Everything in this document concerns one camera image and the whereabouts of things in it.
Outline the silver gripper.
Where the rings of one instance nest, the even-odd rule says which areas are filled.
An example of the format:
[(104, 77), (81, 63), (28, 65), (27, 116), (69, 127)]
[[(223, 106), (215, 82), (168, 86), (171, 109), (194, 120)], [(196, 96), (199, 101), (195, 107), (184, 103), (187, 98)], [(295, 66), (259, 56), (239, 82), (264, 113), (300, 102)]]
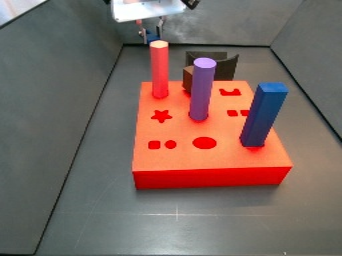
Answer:
[(183, 13), (186, 9), (194, 10), (200, 0), (111, 0), (113, 20), (119, 23), (135, 21), (143, 44), (147, 44), (145, 29), (141, 19), (159, 17), (156, 36), (163, 38), (165, 16)]

